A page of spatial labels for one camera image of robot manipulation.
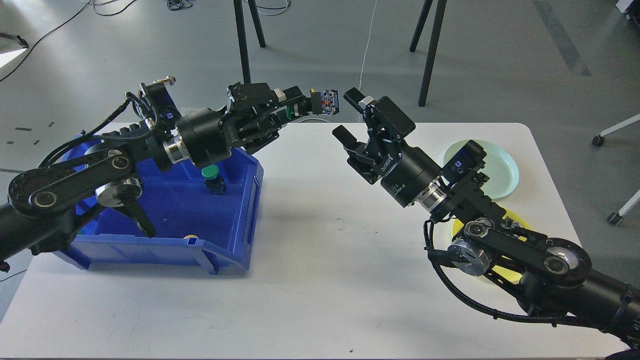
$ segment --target green button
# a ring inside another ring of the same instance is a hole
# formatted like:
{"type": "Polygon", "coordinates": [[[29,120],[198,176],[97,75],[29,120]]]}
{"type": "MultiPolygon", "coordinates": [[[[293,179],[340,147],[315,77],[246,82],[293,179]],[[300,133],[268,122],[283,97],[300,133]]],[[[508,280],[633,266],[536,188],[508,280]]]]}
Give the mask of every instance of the green button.
{"type": "Polygon", "coordinates": [[[208,167],[202,168],[200,173],[205,179],[213,180],[220,174],[220,168],[217,165],[209,165],[208,167]]]}

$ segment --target gray floor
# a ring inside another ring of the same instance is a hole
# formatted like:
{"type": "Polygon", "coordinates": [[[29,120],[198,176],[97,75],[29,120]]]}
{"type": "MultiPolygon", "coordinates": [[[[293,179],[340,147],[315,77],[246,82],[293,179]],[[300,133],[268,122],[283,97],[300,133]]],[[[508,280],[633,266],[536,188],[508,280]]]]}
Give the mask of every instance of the gray floor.
{"type": "MultiPolygon", "coordinates": [[[[416,122],[529,126],[595,268],[640,286],[640,211],[619,227],[605,222],[640,188],[640,124],[609,135],[602,148],[591,146],[601,130],[640,113],[640,37],[615,2],[450,0],[428,106],[419,108],[433,15],[419,50],[409,53],[422,1],[378,0],[361,91],[388,95],[416,122]]],[[[265,49],[247,19],[253,82],[340,93],[358,86],[374,4],[293,1],[280,16],[262,16],[265,49]]],[[[2,1],[0,31],[34,44],[81,7],[2,1]]],[[[0,69],[0,77],[18,61],[0,69]]],[[[124,92],[165,75],[177,78],[170,92],[183,113],[226,103],[225,87],[242,79],[230,1],[195,1],[179,12],[162,1],[138,1],[114,17],[87,8],[0,83],[0,168],[36,167],[55,146],[111,113],[124,92]]],[[[130,113],[127,119],[136,120],[130,113]]],[[[357,119],[347,106],[332,118],[357,119]]],[[[0,172],[1,196],[13,176],[0,172]]],[[[16,256],[10,274],[29,262],[29,254],[16,256]]],[[[20,280],[0,282],[0,317],[20,280]]]]}

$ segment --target blue plastic bin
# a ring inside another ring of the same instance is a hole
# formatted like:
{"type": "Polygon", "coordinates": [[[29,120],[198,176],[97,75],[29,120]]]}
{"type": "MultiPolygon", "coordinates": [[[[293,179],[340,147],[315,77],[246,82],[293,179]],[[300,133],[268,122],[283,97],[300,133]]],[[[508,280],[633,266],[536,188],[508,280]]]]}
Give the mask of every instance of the blue plastic bin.
{"type": "MultiPolygon", "coordinates": [[[[63,160],[82,156],[91,145],[74,148],[63,160]]],[[[55,254],[85,270],[94,262],[199,265],[212,275],[231,264],[248,270],[264,171],[239,149],[217,165],[227,184],[224,195],[211,194],[190,161],[165,173],[153,159],[139,162],[143,191],[138,202],[156,227],[156,237],[147,238],[132,220],[106,209],[68,250],[55,254]],[[189,235],[198,238],[185,239],[189,235]]],[[[76,210],[82,213],[95,202],[90,197],[76,210]]]]}

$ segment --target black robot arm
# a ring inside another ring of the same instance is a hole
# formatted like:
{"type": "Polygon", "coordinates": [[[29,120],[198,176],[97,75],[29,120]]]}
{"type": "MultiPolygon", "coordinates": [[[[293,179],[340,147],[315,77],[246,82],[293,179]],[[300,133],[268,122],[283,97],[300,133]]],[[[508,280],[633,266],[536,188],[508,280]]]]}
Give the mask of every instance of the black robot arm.
{"type": "Polygon", "coordinates": [[[225,107],[182,116],[166,90],[174,82],[167,77],[141,84],[137,95],[126,93],[124,103],[98,127],[59,146],[38,168],[11,181],[9,201],[0,205],[0,270],[8,271],[6,259],[26,248],[34,255],[68,249],[78,231],[106,208],[135,221],[144,235],[155,236],[137,202],[143,189],[136,172],[140,161],[153,158],[163,172],[184,160],[204,168],[229,158],[234,147],[258,151],[278,138],[288,122],[339,111],[335,90],[312,90],[306,97],[297,86],[272,90],[265,83],[236,83],[227,88],[225,107]],[[130,104],[139,123],[97,135],[130,104]],[[56,162],[86,142],[97,144],[84,156],[56,162]],[[92,196],[96,205],[76,213],[76,204],[92,196]]]}
{"type": "Polygon", "coordinates": [[[591,269],[577,244],[524,229],[486,196],[489,179],[482,172],[483,148],[469,141],[442,168],[404,138],[415,124],[388,98],[364,97],[356,88],[345,99],[363,116],[367,143],[343,126],[333,131],[348,154],[347,162],[368,183],[382,187],[405,207],[419,203],[430,213],[425,249],[438,276],[456,297],[494,318],[519,322],[594,327],[611,333],[632,350],[640,348],[640,290],[591,269]],[[433,226],[451,217],[464,226],[446,250],[433,246],[433,226]],[[457,289],[442,266],[485,276],[516,298],[526,315],[486,307],[457,289]],[[522,274],[513,284],[494,268],[522,274]]]}

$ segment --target yellow plate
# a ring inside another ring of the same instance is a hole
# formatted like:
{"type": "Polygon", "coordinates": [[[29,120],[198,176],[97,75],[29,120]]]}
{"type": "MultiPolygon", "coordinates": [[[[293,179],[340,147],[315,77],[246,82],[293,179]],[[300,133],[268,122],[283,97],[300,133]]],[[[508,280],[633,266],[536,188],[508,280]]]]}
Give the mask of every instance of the yellow plate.
{"type": "MultiPolygon", "coordinates": [[[[525,229],[531,230],[531,227],[529,227],[529,224],[527,224],[527,222],[522,217],[520,217],[520,215],[516,214],[515,212],[509,209],[505,209],[505,210],[507,211],[507,214],[505,215],[505,217],[509,217],[513,221],[519,222],[520,226],[524,227],[525,229]]],[[[454,221],[453,223],[453,228],[451,228],[451,236],[454,236],[455,234],[457,234],[458,231],[460,231],[460,229],[462,229],[462,222],[456,219],[456,221],[454,221]]],[[[505,279],[513,283],[517,283],[518,281],[520,281],[520,278],[522,277],[520,273],[509,270],[509,269],[505,269],[501,266],[495,266],[493,269],[499,275],[503,276],[505,279]]]]}

